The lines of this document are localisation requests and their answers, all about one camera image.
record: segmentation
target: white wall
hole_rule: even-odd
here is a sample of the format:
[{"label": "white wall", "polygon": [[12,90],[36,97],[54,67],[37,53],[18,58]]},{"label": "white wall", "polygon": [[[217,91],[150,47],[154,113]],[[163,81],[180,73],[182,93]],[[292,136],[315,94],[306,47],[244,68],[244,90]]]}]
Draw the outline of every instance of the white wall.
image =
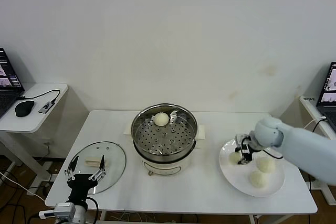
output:
[{"label": "white wall", "polygon": [[281,115],[318,92],[335,17],[335,0],[0,0],[0,45],[24,81],[70,85],[60,124],[159,102]]}]

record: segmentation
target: glass lid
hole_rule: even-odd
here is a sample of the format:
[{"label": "glass lid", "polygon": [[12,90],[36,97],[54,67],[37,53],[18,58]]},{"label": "glass lid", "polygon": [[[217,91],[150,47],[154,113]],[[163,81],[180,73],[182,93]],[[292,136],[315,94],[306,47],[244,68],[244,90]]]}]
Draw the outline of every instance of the glass lid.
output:
[{"label": "glass lid", "polygon": [[100,161],[104,156],[106,174],[95,188],[89,190],[89,194],[97,194],[113,186],[121,177],[126,166],[124,150],[112,142],[97,142],[86,146],[71,160],[78,156],[74,174],[94,174],[99,170]]}]

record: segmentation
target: laptop screen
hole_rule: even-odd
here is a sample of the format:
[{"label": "laptop screen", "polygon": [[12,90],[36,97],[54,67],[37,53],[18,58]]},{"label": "laptop screen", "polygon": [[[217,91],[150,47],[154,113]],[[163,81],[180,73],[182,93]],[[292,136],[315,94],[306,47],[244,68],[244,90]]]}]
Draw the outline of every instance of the laptop screen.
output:
[{"label": "laptop screen", "polygon": [[332,62],[317,105],[336,105],[336,62]]},{"label": "laptop screen", "polygon": [[3,48],[0,48],[0,90],[24,90]]}]

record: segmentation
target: white plate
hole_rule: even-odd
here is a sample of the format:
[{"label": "white plate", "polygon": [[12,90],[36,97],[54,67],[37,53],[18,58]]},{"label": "white plate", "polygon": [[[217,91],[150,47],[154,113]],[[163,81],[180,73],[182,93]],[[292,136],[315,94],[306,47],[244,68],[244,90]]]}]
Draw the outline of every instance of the white plate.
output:
[{"label": "white plate", "polygon": [[285,183],[285,173],[280,160],[275,160],[276,170],[274,173],[266,174],[268,185],[264,188],[256,188],[249,182],[251,172],[258,170],[256,165],[257,157],[269,157],[265,152],[253,153],[253,160],[247,165],[233,165],[229,161],[229,154],[235,151],[235,140],[224,144],[219,153],[220,168],[226,179],[238,190],[255,197],[268,197],[280,190]]}]

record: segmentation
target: white table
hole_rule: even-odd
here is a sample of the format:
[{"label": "white table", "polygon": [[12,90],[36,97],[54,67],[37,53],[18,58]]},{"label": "white table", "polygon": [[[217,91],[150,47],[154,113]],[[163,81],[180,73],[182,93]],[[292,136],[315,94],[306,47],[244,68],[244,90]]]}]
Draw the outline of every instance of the white table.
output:
[{"label": "white table", "polygon": [[[319,97],[316,95],[302,95],[300,97],[301,104],[307,110],[312,119],[319,118],[322,116],[322,114],[316,108],[318,98]],[[325,137],[333,141],[336,140],[336,132],[333,130],[333,128],[329,125],[328,122],[320,122],[318,127]],[[317,179],[311,183],[311,189],[321,190],[327,203],[330,206],[336,206],[336,200],[326,183],[319,181]]]},{"label": "white table", "polygon": [[[192,152],[191,165],[173,176],[148,176],[124,129],[135,111],[91,111],[61,170],[85,146],[98,141],[112,141],[125,151],[127,164],[120,180],[108,190],[93,195],[101,210],[169,212],[218,215],[281,215],[279,223],[294,214],[317,211],[306,184],[294,165],[283,161],[286,181],[275,195],[257,198],[235,189],[219,167],[219,151],[236,133],[248,133],[266,113],[195,112],[199,124],[205,125],[205,143]],[[68,199],[70,188],[63,172],[59,173],[46,199],[55,206]],[[88,201],[89,209],[95,206]]]},{"label": "white table", "polygon": [[42,181],[53,181],[56,176],[52,176],[47,172],[47,169],[50,167],[51,162],[45,162],[41,166],[36,162],[33,157],[17,142],[12,138],[8,133],[34,133],[39,129],[51,111],[56,107],[59,100],[68,90],[68,86],[62,83],[23,83],[25,88],[24,96],[25,97],[34,97],[39,94],[43,94],[52,89],[59,89],[60,94],[55,101],[55,105],[46,114],[38,113],[38,111],[48,102],[54,99],[57,95],[57,92],[51,92],[42,97],[33,99],[35,105],[31,113],[23,118],[18,118],[15,115],[15,106],[23,102],[22,100],[16,101],[14,105],[0,118],[0,142],[4,149],[5,155],[13,161],[10,168],[14,167],[14,164],[20,165],[21,161],[25,163],[30,169],[32,169],[37,177],[32,183],[32,187],[39,186]]}]

